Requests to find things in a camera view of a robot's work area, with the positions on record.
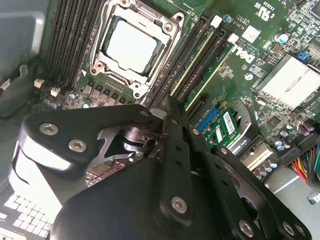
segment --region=blue connector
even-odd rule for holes
[[[299,52],[297,55],[297,57],[301,60],[306,60],[308,58],[308,56],[309,56],[309,54],[306,52],[303,52],[303,51]]]
[[[207,124],[214,118],[215,115],[219,112],[218,108],[214,106],[208,114],[202,119],[202,121],[196,127],[200,132],[202,132]]]

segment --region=white connector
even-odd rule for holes
[[[219,27],[221,22],[222,22],[222,18],[218,15],[215,15],[214,18],[212,19],[210,25],[216,29],[217,27]]]
[[[41,88],[41,86],[42,86],[42,84],[43,84],[44,82],[45,82],[44,79],[36,79],[36,80],[34,80],[33,85],[34,85],[37,89],[39,89],[39,88]]]
[[[58,96],[58,93],[60,92],[60,88],[58,88],[58,87],[53,87],[53,88],[51,88],[51,96],[54,96],[54,97],[56,97],[56,96]]]
[[[229,36],[229,38],[227,39],[227,41],[228,41],[229,43],[236,44],[236,41],[238,41],[238,39],[239,39],[239,36],[236,35],[236,34],[234,34],[234,33],[232,33],[232,34]]]

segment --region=colorful wires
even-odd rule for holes
[[[308,175],[312,172],[317,172],[320,166],[320,144],[310,148],[310,150],[295,159],[288,168],[300,176],[303,181],[306,181]]]

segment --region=cpu socket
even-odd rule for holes
[[[90,54],[90,72],[108,75],[141,99],[177,45],[185,16],[168,18],[139,0],[110,0]]]

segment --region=capacitor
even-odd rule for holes
[[[285,149],[291,148],[291,145],[290,145],[290,143],[288,142],[287,139],[282,138],[281,141],[282,141],[282,145],[284,146]]]
[[[69,99],[75,99],[76,97],[78,97],[78,93],[76,91],[69,93]]]
[[[260,173],[258,171],[254,171],[253,174],[256,176],[257,179],[262,179],[262,176],[260,176]]]
[[[289,40],[289,35],[286,33],[278,33],[275,35],[274,40],[280,44],[285,44]]]
[[[277,148],[282,145],[282,141],[281,141],[281,139],[280,139],[279,137],[275,137],[275,138],[273,139],[273,142],[274,142],[274,145],[275,145]]]
[[[304,121],[302,123],[302,125],[305,127],[305,129],[307,129],[309,132],[313,132],[315,130],[315,128],[308,122],[308,121]]]
[[[50,105],[54,100],[52,99],[52,97],[47,97],[46,99],[43,100],[43,103],[45,105]]]
[[[269,160],[268,160],[268,164],[270,165],[270,167],[271,167],[272,169],[276,169],[276,168],[278,167],[278,163],[277,163],[277,161],[274,160],[274,159],[269,159]]]
[[[83,109],[88,109],[91,107],[91,102],[90,101],[85,101],[83,104],[82,104],[82,108]]]
[[[287,131],[280,132],[281,137],[286,138],[289,136],[289,133]]]
[[[209,124],[207,127],[206,127],[206,131],[207,132],[210,132],[212,130],[212,126],[211,126],[211,124]]]
[[[310,132],[302,125],[298,126],[298,130],[304,136],[309,136],[310,135]]]
[[[231,23],[232,22],[232,17],[229,14],[227,14],[227,15],[223,16],[222,20],[223,20],[224,23]]]
[[[60,102],[57,101],[57,100],[55,100],[52,103],[50,103],[50,108],[52,108],[54,110],[57,109],[57,107],[59,107],[59,106],[60,106]]]
[[[281,145],[281,146],[277,146],[276,149],[279,151],[279,152],[282,152],[283,150],[285,150],[285,146]]]
[[[262,177],[265,177],[267,175],[265,169],[262,166],[258,168],[258,171],[259,171],[260,176],[262,176]]]
[[[266,162],[266,163],[262,164],[262,166],[263,166],[264,170],[265,170],[267,173],[271,173],[271,172],[272,172],[272,168],[271,168],[271,166],[270,166],[269,163]]]

